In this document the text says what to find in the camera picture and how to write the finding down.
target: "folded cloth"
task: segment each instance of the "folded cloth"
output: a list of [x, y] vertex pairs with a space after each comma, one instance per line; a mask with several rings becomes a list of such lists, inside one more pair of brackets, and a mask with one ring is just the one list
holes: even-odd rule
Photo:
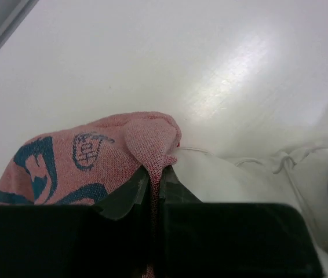
[[328, 142], [258, 159], [222, 159], [185, 148], [174, 155], [180, 182], [203, 202], [284, 203], [297, 209], [328, 277]]
[[113, 115], [26, 142], [0, 179], [0, 204], [94, 204], [143, 165], [152, 204], [169, 153], [181, 138], [174, 119], [159, 112]]

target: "glossy white surface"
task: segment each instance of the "glossy white surface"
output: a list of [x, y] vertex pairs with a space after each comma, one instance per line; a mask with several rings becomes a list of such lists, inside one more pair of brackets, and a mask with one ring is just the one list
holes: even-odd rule
[[0, 50], [0, 175], [39, 133], [143, 110], [220, 156], [328, 136], [328, 1], [39, 1]]

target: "white cloth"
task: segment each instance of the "white cloth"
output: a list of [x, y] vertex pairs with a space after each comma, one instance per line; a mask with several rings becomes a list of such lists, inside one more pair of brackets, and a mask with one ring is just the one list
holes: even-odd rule
[[262, 159], [221, 159], [186, 148], [175, 155], [179, 180], [203, 202], [284, 203], [296, 208], [328, 275], [328, 144]]

